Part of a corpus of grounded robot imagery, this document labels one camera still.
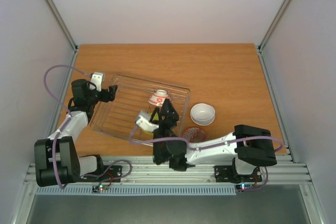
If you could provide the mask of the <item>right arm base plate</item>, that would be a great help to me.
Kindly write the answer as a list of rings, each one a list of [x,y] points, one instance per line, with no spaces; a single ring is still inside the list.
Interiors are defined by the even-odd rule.
[[[218,165],[214,167],[214,175],[217,183],[254,183],[262,182],[262,176],[259,167],[255,167],[249,175],[240,175],[236,172],[234,165]]]

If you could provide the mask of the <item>plain white bowl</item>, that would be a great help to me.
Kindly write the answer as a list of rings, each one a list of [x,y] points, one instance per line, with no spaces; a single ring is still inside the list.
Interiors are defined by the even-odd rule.
[[[191,108],[191,118],[197,122],[208,122],[215,117],[215,109],[206,103],[198,103]]]
[[[198,118],[195,118],[195,117],[191,116],[191,119],[197,125],[208,126],[208,125],[210,125],[214,122],[215,116],[213,115],[211,118],[206,118],[204,120],[201,120],[201,119],[198,119]]]

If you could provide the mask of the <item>red floral pattern bowl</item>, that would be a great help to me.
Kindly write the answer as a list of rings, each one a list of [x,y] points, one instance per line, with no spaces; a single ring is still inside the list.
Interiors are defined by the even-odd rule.
[[[154,106],[161,107],[166,99],[169,99],[170,96],[167,91],[162,89],[157,89],[151,94],[148,99],[148,103]]]

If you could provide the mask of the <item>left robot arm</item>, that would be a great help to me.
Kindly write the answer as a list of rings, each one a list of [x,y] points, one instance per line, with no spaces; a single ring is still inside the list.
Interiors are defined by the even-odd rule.
[[[68,103],[65,120],[48,138],[34,145],[36,182],[40,187],[66,185],[79,182],[84,176],[94,181],[105,177],[106,168],[100,155],[79,157],[75,141],[91,121],[95,106],[112,102],[116,98],[117,85],[100,89],[97,84],[85,79],[72,82],[72,98]]]

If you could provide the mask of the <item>chrome wire dish rack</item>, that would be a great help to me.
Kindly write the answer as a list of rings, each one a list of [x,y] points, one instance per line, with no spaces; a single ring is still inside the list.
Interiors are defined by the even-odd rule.
[[[154,111],[155,106],[150,104],[148,99],[153,92],[160,89],[168,93],[179,115],[173,132],[177,136],[182,135],[184,116],[187,113],[191,94],[190,89],[124,74],[113,75],[109,85],[118,86],[115,100],[108,103],[100,102],[96,105],[94,116],[90,121],[90,127],[94,131],[128,140],[140,111],[145,111],[147,114]]]

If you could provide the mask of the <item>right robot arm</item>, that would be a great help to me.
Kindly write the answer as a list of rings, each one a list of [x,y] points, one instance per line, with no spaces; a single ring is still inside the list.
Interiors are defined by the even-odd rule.
[[[266,129],[249,125],[236,125],[234,131],[214,140],[192,143],[173,132],[179,115],[170,100],[161,108],[155,108],[149,121],[157,126],[153,131],[153,162],[156,165],[168,163],[170,169],[184,172],[204,162],[219,162],[232,159],[229,180],[251,176],[257,167],[277,164],[275,139]]]

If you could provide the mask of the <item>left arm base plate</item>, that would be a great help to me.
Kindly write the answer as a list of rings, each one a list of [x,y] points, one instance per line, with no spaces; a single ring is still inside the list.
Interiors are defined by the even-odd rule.
[[[122,175],[122,166],[121,165],[113,165],[109,168],[109,170],[101,177],[92,177],[92,176],[82,176],[79,179],[79,182],[89,182],[89,183],[98,183],[102,180],[107,179],[108,182],[111,181],[111,177],[113,177],[113,183],[120,182],[120,176]]]

